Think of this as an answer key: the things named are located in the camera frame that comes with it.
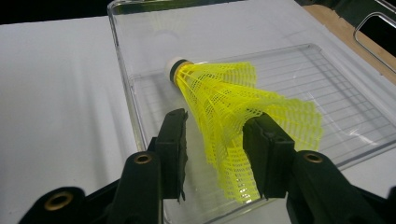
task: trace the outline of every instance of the clear plastic container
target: clear plastic container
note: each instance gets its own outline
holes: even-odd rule
[[[273,5],[265,7],[262,1],[254,0],[166,10],[164,6],[177,5],[168,1],[119,1],[109,5],[140,150],[145,150],[151,137],[158,134],[167,112],[188,109],[180,91],[163,75],[166,63],[176,56],[195,63],[251,62],[259,77],[258,88],[315,102],[323,115],[319,151],[340,168],[394,147],[395,120],[384,106],[395,104],[384,102],[395,99],[394,92],[375,98],[371,94],[377,88],[375,83],[367,87],[362,77],[354,77],[366,69],[347,57],[348,52],[341,54],[354,64],[350,70],[334,63],[338,61],[330,59],[322,46],[340,50],[339,45],[323,35],[316,24],[307,25],[305,21],[312,19],[299,11],[301,8],[292,1]],[[279,7],[283,11],[274,11]],[[279,16],[289,18],[276,21]],[[290,35],[299,30],[300,34]],[[224,197],[217,185],[216,170],[205,161],[203,139],[193,118],[187,122],[187,143],[187,199],[164,202],[167,222],[222,221],[223,217],[238,216],[268,203],[260,200],[241,204]]]

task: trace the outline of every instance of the yellow shuttlecock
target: yellow shuttlecock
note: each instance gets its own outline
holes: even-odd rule
[[[248,119],[265,112],[293,138],[297,150],[318,149],[322,129],[315,105],[255,89],[256,71],[250,63],[174,59],[167,70],[203,134],[206,159],[218,171],[227,198],[243,203],[260,198],[243,149],[242,128]]]

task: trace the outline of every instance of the yellow plastic mesh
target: yellow plastic mesh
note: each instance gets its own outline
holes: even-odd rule
[[[227,198],[243,203],[260,198],[242,144],[248,119],[267,113],[297,150],[317,150],[322,134],[314,103],[257,90],[256,78],[250,63],[187,64],[175,76],[203,134],[206,159],[218,171],[219,185]]]

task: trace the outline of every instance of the wooden surface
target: wooden surface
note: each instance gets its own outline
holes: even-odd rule
[[[353,37],[355,28],[352,25],[340,18],[333,10],[327,7],[313,5],[304,8],[318,21],[325,25],[330,32],[335,34],[340,40],[359,54],[367,63],[374,67],[382,76],[386,77],[396,85],[396,74],[356,42]],[[387,62],[387,64],[393,67],[393,69],[396,69],[396,58],[393,55],[389,54],[386,50],[382,49],[362,33],[359,33],[359,40],[378,57],[382,58]]]

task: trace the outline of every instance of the grid pattern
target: grid pattern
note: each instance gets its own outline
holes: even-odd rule
[[[374,103],[352,85],[315,46],[265,51],[217,62],[251,62],[257,87],[289,98],[313,101],[323,116],[319,151],[338,165],[395,143],[396,127]],[[188,108],[179,89],[163,71],[134,74],[135,102],[141,132],[150,140],[165,114]],[[203,138],[194,119],[187,123],[189,161],[184,189],[187,201],[166,202],[165,212],[175,223],[203,223],[241,207],[227,200],[218,187],[216,171],[206,163]]]

